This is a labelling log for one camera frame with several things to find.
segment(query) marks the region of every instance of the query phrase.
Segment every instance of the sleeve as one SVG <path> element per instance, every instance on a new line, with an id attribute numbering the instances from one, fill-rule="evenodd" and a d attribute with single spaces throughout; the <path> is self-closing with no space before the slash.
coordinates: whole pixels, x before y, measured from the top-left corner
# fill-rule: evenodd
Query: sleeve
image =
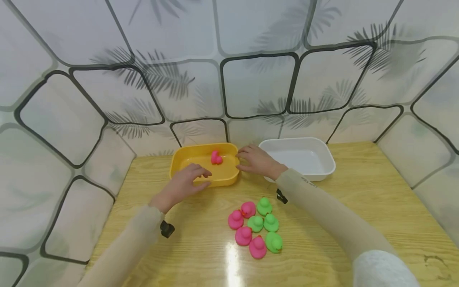
<path id="1" fill-rule="evenodd" d="M 397 256 L 381 250 L 362 253 L 353 262 L 354 287 L 418 287 L 419 283 Z"/>
<path id="2" fill-rule="evenodd" d="M 396 254 L 378 230 L 294 169 L 283 172 L 276 183 L 290 202 L 308 212 L 333 236 L 351 261 L 369 250 Z"/>
<path id="3" fill-rule="evenodd" d="M 86 273 L 78 287 L 122 286 L 148 248 L 157 241 L 163 219 L 164 214 L 157 208 L 143 206 Z"/>

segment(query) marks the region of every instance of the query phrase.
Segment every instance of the white plastic tub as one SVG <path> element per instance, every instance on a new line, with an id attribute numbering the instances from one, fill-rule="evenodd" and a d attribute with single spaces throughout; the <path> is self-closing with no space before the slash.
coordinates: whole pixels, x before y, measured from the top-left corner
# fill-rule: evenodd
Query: white plastic tub
<path id="1" fill-rule="evenodd" d="M 265 140 L 259 147 L 310 181 L 324 180 L 336 168 L 327 145 L 314 137 Z"/>

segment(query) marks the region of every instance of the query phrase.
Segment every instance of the patterned wall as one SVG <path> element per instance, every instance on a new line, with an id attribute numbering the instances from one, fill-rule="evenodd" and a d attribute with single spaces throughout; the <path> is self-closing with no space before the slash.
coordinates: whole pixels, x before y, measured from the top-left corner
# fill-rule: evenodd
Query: patterned wall
<path id="1" fill-rule="evenodd" d="M 76 285 L 132 159 L 219 141 L 374 141 L 459 244 L 458 12 L 0 1 L 0 285 Z"/>

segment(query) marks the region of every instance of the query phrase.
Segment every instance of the green rubber duck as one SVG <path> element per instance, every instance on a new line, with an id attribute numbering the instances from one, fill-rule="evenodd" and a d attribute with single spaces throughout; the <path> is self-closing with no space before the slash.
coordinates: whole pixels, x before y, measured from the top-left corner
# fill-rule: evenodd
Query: green rubber duck
<path id="1" fill-rule="evenodd" d="M 273 211 L 273 206 L 269 203 L 269 199 L 262 197 L 257 203 L 257 210 L 263 216 L 266 216 L 268 213 Z"/>
<path id="2" fill-rule="evenodd" d="M 266 215 L 263 225 L 269 232 L 276 232 L 279 229 L 279 221 L 271 213 Z"/>
<path id="3" fill-rule="evenodd" d="M 277 233 L 268 232 L 265 242 L 266 247 L 272 253 L 279 253 L 279 251 L 282 249 L 282 237 L 280 237 L 280 235 Z"/>
<path id="4" fill-rule="evenodd" d="M 263 229 L 263 217 L 261 216 L 251 216 L 247 222 L 247 226 L 252 228 L 253 232 L 260 232 Z"/>

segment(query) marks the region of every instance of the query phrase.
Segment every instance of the black clip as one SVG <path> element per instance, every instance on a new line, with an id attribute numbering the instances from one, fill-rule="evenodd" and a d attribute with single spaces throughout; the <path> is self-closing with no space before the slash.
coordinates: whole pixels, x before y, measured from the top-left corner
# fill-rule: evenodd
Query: black clip
<path id="1" fill-rule="evenodd" d="M 280 201 L 282 201 L 283 204 L 286 204 L 288 202 L 287 198 L 282 194 L 282 192 L 280 191 L 280 189 L 278 188 L 277 189 L 277 199 L 279 199 Z"/>
<path id="2" fill-rule="evenodd" d="M 172 224 L 167 223 L 166 221 L 161 222 L 161 235 L 165 238 L 169 238 L 172 233 L 175 231 L 175 227 Z"/>

